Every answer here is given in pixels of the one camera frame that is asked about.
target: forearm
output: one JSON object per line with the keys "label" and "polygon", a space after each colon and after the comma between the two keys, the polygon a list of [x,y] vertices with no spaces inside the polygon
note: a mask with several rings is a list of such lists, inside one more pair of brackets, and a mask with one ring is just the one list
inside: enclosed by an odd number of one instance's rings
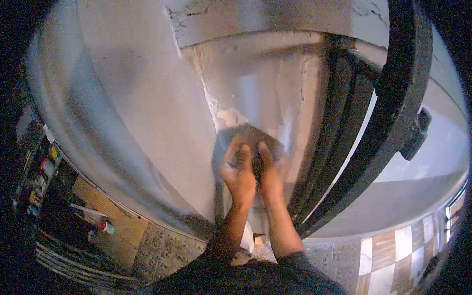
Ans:
{"label": "forearm", "polygon": [[283,196],[266,196],[264,202],[269,219],[270,244],[275,257],[304,251],[304,246],[292,224]]}
{"label": "forearm", "polygon": [[223,223],[217,228],[206,253],[216,263],[230,263],[235,256],[249,214],[250,204],[233,203]]}

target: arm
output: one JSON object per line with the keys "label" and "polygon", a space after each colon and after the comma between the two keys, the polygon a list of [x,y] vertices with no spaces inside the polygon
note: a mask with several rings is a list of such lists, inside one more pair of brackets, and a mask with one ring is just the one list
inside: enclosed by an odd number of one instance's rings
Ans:
{"label": "arm", "polygon": [[285,159],[274,164],[270,151],[265,143],[259,144],[259,154],[264,162],[264,172],[261,178],[261,194],[264,198],[270,227],[270,244],[275,257],[287,256],[295,252],[305,251],[298,233],[296,232],[283,197],[284,181],[280,170]]}
{"label": "arm", "polygon": [[252,172],[252,156],[249,146],[242,146],[242,161],[237,169],[228,165],[239,149],[242,140],[240,136],[235,136],[229,144],[219,168],[219,175],[231,193],[233,204],[205,251],[208,257],[216,263],[229,264],[235,256],[241,244],[249,209],[256,194],[256,180]]}

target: checkered tile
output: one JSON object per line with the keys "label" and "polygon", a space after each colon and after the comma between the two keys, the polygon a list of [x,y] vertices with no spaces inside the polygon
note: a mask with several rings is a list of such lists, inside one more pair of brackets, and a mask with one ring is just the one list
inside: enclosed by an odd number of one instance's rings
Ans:
{"label": "checkered tile", "polygon": [[410,294],[439,248],[440,226],[429,215],[404,228],[361,240],[357,295]]}

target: person's left hand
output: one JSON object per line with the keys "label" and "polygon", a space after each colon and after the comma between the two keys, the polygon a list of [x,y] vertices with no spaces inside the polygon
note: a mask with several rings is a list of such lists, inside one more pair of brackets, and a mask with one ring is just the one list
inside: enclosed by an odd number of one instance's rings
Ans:
{"label": "person's left hand", "polygon": [[[243,144],[244,139],[241,135],[236,135],[226,150],[219,167],[219,176],[223,178],[233,205],[251,206],[256,195],[256,178],[252,171],[251,149],[247,144]],[[241,159],[238,167],[230,166],[235,153],[241,149]]]}

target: black shirt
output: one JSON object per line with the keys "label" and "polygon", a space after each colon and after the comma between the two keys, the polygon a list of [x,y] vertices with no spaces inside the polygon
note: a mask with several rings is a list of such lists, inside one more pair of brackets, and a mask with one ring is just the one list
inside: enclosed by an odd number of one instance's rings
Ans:
{"label": "black shirt", "polygon": [[304,252],[244,265],[218,265],[204,253],[154,286],[154,294],[346,294]]}

